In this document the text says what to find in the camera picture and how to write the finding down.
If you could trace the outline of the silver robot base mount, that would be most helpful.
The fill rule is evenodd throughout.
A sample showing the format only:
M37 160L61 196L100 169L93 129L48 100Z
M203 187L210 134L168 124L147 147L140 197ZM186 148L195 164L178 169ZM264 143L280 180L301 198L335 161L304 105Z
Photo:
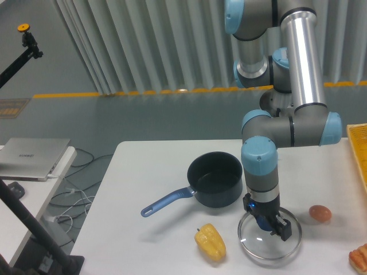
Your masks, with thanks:
M291 93L283 93L274 88L267 90L260 98L260 109L272 117L287 117L294 114Z

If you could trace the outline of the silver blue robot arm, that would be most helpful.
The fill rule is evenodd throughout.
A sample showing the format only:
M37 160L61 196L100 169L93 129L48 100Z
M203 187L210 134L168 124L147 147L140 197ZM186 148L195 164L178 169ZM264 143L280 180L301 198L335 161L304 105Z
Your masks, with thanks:
M278 148L336 144L342 136L341 118L328 111L323 93L317 14L311 1L226 1L224 7L225 31L240 41L254 41L272 27L280 27L286 37L284 56L233 65L238 87L272 85L275 92L291 96L276 116L256 109L241 126L244 209L262 230L286 241L292 226L280 214Z

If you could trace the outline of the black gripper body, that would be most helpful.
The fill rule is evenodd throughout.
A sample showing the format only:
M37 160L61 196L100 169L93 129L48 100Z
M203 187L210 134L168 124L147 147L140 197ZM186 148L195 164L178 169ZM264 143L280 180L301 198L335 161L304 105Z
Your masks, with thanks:
M256 223L258 226L272 226L276 216L279 215L280 195L269 202L254 201L250 193L243 197L244 209L246 212L253 212L258 215Z

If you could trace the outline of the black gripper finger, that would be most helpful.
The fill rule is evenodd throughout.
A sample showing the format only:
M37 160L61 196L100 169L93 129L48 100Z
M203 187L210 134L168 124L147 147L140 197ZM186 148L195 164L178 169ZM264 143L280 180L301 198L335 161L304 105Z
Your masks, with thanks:
M258 217L258 215L256 214L256 213L253 213L253 212L247 212L246 213L246 215L247 215L247 218L251 221L251 220L253 220L253 221L255 221L256 222L256 219L257 219L257 217Z
M291 237L291 222L281 216L276 216L272 224L271 235L278 235L282 241L287 241Z

